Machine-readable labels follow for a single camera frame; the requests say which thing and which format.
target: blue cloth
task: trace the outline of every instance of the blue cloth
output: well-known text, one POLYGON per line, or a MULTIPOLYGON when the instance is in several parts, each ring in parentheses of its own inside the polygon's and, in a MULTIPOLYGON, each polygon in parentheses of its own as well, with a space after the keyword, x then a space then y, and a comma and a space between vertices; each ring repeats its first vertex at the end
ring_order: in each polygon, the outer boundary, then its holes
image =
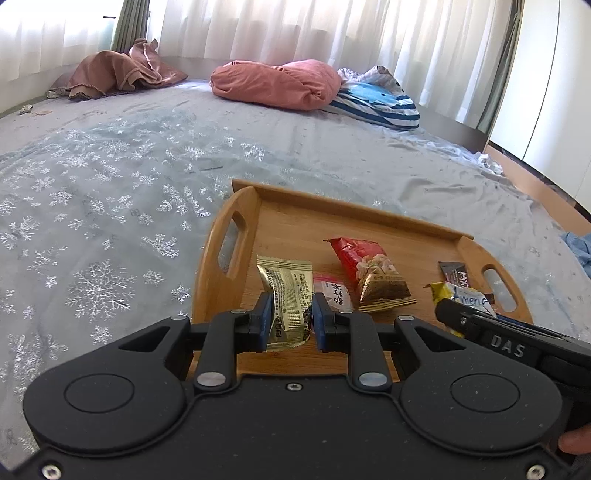
POLYGON ((562 240, 569 246, 574 256, 577 257, 585 273, 591 278, 591 233, 585 236, 577 236, 573 232, 565 233, 562 240))
POLYGON ((419 121, 417 107, 404 92, 395 95, 383 87, 361 82, 342 85, 336 98, 322 110, 404 130, 417 128, 419 121))

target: crumpled brown cloth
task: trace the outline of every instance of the crumpled brown cloth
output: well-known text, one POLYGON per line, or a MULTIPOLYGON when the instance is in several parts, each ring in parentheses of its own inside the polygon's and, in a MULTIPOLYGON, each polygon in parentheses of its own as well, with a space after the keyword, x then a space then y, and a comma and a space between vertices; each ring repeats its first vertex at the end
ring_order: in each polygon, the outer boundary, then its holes
POLYGON ((156 40, 148 44, 145 38, 138 38, 128 55, 110 50, 89 55, 80 62, 64 92, 70 100, 91 100, 133 92, 137 87, 167 87, 187 78, 186 73, 161 61, 156 48, 156 40))

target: gray bed sheet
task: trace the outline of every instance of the gray bed sheet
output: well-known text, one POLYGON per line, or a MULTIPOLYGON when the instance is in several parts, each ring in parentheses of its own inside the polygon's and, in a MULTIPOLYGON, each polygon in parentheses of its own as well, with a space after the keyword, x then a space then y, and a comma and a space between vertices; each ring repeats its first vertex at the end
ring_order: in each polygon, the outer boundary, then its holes
POLYGON ((425 132, 228 102, 203 82, 36 108, 52 113, 0 119, 6 466, 36 449, 21 400, 37 375, 190 313, 201 249, 233 177, 471 233, 513 275, 536 324, 591 339, 589 279, 560 228, 478 156, 425 132))

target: green curtain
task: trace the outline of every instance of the green curtain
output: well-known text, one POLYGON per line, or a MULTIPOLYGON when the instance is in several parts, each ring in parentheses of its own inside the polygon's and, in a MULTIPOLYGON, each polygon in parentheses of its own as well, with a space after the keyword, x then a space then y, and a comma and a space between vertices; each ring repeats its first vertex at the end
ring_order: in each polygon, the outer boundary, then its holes
POLYGON ((136 38, 145 38, 150 0, 124 0, 111 50, 127 53, 136 38))
POLYGON ((524 0, 513 0, 511 5, 511 17, 507 28, 507 35, 503 46, 499 66, 496 70, 495 80, 492 84, 491 94, 488 97, 484 111, 480 116, 477 129, 488 135, 492 128, 492 123, 495 120, 497 110, 501 104, 501 99, 505 91, 505 85, 511 69, 511 63, 515 56, 517 49, 517 37, 519 35, 519 24, 521 22, 521 14, 523 13, 524 0))

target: wooden floor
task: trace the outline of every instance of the wooden floor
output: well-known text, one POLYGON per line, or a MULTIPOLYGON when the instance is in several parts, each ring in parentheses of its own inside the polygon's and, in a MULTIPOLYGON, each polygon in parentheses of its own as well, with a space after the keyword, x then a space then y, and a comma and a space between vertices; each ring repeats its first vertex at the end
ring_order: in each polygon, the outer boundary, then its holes
POLYGON ((575 210, 567 200, 562 198, 535 175, 490 145, 485 148, 485 153, 488 153, 493 160, 501 164, 505 176, 518 189, 540 202, 548 214, 565 231, 573 232, 576 235, 586 235, 591 232, 591 223, 575 210))

